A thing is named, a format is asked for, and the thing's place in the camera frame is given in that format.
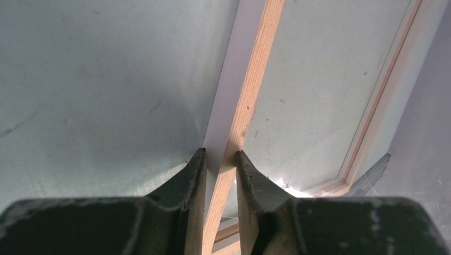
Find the white panel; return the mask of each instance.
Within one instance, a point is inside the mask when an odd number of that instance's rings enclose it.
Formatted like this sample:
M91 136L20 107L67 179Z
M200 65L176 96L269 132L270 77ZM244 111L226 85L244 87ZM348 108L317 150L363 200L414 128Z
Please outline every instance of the white panel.
M202 146L237 4L0 1L0 209L170 178Z

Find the wooden edge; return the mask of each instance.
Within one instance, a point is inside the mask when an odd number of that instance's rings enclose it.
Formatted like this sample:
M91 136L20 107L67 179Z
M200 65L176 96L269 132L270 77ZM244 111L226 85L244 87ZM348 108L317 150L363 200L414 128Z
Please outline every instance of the wooden edge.
M428 2L427 6L430 6L431 1L425 0L425 2ZM413 41L415 41L419 31L421 30L422 24L424 23L424 17L427 14L429 7L421 8L423 0L416 0L414 2L413 8L408 15L406 24L404 29L402 30L402 33L400 35L400 39L395 46L395 50L393 52L393 55L391 57L391 60L388 64L388 67L385 71L385 74L383 75L383 79L377 85L378 89L373 92L372 101L373 103L370 104L369 108L367 107L367 110L365 110L364 117L362 119L363 122L359 125L357 128L357 134L355 136L355 139L353 141L352 147L349 151L352 152L350 156L345 159L345 168L343 174L339 175L336 179L328 181L326 183L323 183L321 185L318 185L317 187L314 187L312 189L307 190L306 192L311 194L312 196L341 196L343 194L346 194L354 179L357 175L357 172L362 164L363 159L365 158L365 155L368 153L370 144L372 139L374 138L374 133L370 134L368 133L368 130L370 128L374 129L374 126L379 126L381 120L374 120L374 114L376 112L376 109L380 108L386 108L387 105L380 105L381 97L384 93L390 93L394 90L393 87L395 87L396 82L392 83L392 86L387 87L389 79L398 79L398 77L394 77L392 75L392 71L395 68L395 65L404 65L405 58L400 59L400 53L401 50L404 49L405 52L410 52L412 49ZM419 11L422 13L421 21L418 22L418 24L415 26L414 35L412 35L412 29L415 18L417 18ZM410 33L410 40L412 41L408 49L405 47L405 41L407 39L407 35ZM365 146L362 146L364 139L366 139Z
M371 144L382 122L383 116L387 111L391 98L396 90L397 85L399 84L398 82L399 78L404 70L404 67L407 63L410 53L412 52L413 46L415 45L418 35L420 34L423 28L426 17L428 16L428 13L431 9L433 2L434 2L433 0L422 1L415 15L415 19L412 21L411 27L408 31L408 36L406 36L402 50L400 50L397 56L396 65L392 69L389 78L387 78L388 85L386 85L385 90L383 91L383 99L381 100L379 98L377 105L378 112L376 114L375 113L372 114L372 120L370 123L371 125L366 129L364 140L361 143L361 149L358 151L358 154L356 155L356 159L354 161L355 165L352 166L352 168L355 169L355 171L352 172L352 175L347 176L347 178L344 178L344 181L346 182L346 184L349 185L349 187L354 182L354 179L357 175L357 169L361 167L361 164L365 159L366 154L370 150Z
M230 227L230 226L232 226L232 225L235 225L235 224L237 224L237 223L238 223L238 218L230 218L230 219L228 219L228 220L224 220L223 222L221 222L221 223L219 224L218 232L221 231L221 230L223 230L223 229L225 229L225 228L227 228L227 227Z
M226 227L224 229L219 230L216 233L216 237L214 239L214 243L217 243L217 242L222 241L222 240L224 240L226 238L229 238L229 237L231 237L231 236L233 236L233 235L235 235L237 233L239 233L239 224L238 223L233 224L231 226L228 226L228 227Z
M232 245L233 243L235 243L237 241L240 241L240 234L239 233L237 233L237 234L235 234L235 235L233 235L233 236L231 236L229 238L226 238L226 239L224 239L222 241L219 241L219 242L215 243L213 245L212 253L220 251L220 250L226 248L227 246Z
M257 35L254 40L250 60L248 61L243 87L205 220L202 248L203 255L209 255L212 251L214 239L218 231L218 225L235 176L235 153L241 150L244 143L244 137L254 109L255 100L257 99L258 90L260 89L260 84L263 80L263 74L269 58L275 32L279 24L284 2L285 0L266 0L263 12L259 19L258 28L255 28ZM232 38L234 36L233 30L235 27L245 25L244 23L248 22L245 18L251 15L251 13L255 14L255 10L258 10L258 6L256 6L258 3L259 1L239 1L229 48L232 40L239 39Z
M240 241L236 241L235 243L217 251L213 252L212 255L235 255L241 250Z

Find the wooden frame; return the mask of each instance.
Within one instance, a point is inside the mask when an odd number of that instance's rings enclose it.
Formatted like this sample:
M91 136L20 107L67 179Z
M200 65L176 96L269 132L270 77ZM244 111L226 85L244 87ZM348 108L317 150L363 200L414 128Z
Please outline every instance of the wooden frame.
M219 224L212 254L235 254L240 250L238 218L225 220Z
M214 188L211 185L210 190L207 188L212 199L204 224L204 255L209 255L213 248L227 195L235 178L235 153L244 143L284 2L240 0L238 4L204 141L209 158L213 158L208 170L213 175L217 173Z
M382 67L381 73L379 74L379 78L374 87L374 91L362 116L362 120L357 127L356 135L351 142L351 146L349 148L348 154L346 155L343 167L340 170L339 175L334 180L325 182L307 190L307 193L313 196L341 196L349 191L360 168L361 161L366 156L368 147L373 140L365 139L364 143L364 138L367 133L368 135L370 134L368 131L375 129L377 130L380 124L380 120L378 120L378 122L373 121L374 114L378 107L382 107L382 105L379 105L379 102L385 89L390 89L387 88L388 79L390 78L395 64L397 63L401 49L403 48L403 45L407 39L407 34L412 27L413 21L418 14L422 2L423 0L415 0L412 1L407 7L404 19L401 22L398 33L395 36L394 43L392 44L392 47L387 55L386 63Z
M362 120L357 128L356 135L350 145L348 154L339 175L336 179L320 184L305 192L313 196L341 196L349 191L357 173L362 168L363 160L368 156L370 148L374 144L376 133L381 126L383 116L387 111L392 95L397 88L399 76L405 72L406 62L409 60L408 57L412 52L413 45L419 37L420 31L422 31L426 17L432 15L429 13L431 6L433 5L433 2L436 2L435 5L440 5L438 4L439 1L440 0L412 0L410 2L392 47L387 55L386 62L382 67L379 79L377 80L374 91L367 104ZM243 14L242 11L246 11L247 13L248 10L255 8L255 6L249 7L249 5L246 4L242 5L242 2L246 1L240 1L237 11L237 18L233 25L233 29L235 29L238 25L241 25L241 23L245 23L239 16L239 14ZM215 184L211 206L208 210L203 235L203 254L211 253L211 247L216 236L219 220L222 216L224 204L231 187L231 182L235 175L234 163L231 161L231 158L233 157L233 153L240 150L243 145L246 129L250 121L250 113L252 112L258 93L258 88L262 81L264 67L266 65L266 61L268 60L277 23L280 19L282 6L283 0L267 0L265 8L262 12L261 22L258 25L258 33L255 39L255 45L253 47L252 56L250 57L249 66L245 75L246 79L244 79L244 82L242 83L243 88L239 94L239 102L237 103L233 124L230 128L230 135L228 136L227 146L223 154L224 156L222 158L221 169L219 170L218 178ZM265 26L272 27L270 31L266 30L266 35L263 36L262 34L264 33L263 29L265 29ZM261 62L258 64L260 66L259 69L254 67L257 65L256 62ZM234 228L231 227L229 230L231 229L233 229L233 231L228 231L227 235L231 235L233 233L236 234L239 232L237 226ZM224 231L219 231L218 235L221 237L223 232ZM235 254L239 251L239 249L240 247L238 241L222 250L215 252L214 254Z

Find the grey wall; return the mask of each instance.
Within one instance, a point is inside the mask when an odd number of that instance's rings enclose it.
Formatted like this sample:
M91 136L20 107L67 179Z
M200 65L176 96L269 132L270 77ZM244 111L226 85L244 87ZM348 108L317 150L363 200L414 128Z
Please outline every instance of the grey wall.
M451 5L448 5L371 195L415 199L451 239Z
M0 1L0 210L171 177L202 146L237 4Z

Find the painted surface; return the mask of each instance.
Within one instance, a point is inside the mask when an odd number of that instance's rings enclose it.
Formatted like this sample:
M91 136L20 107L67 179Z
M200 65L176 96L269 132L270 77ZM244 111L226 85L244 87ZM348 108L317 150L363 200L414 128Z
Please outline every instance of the painted surface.
M451 244L449 70L451 5L445 10L388 150L390 162L369 195L416 200Z
M259 171L297 190L338 175L408 4L286 1L244 144Z
M399 120L406 107L407 100L415 80L420 73L421 66L426 58L427 49L432 43L432 39L437 31L440 19L445 11L448 0L432 0L426 2L430 5L427 18L424 21L423 29L419 33L415 44L409 54L403 71L400 72L392 100L387 106L383 119L371 143L370 150L366 154L360 171L355 180L358 180L371 166L373 166L385 153L387 153L390 143L395 135Z
M237 4L1 1L0 209L141 195L181 169L202 146Z

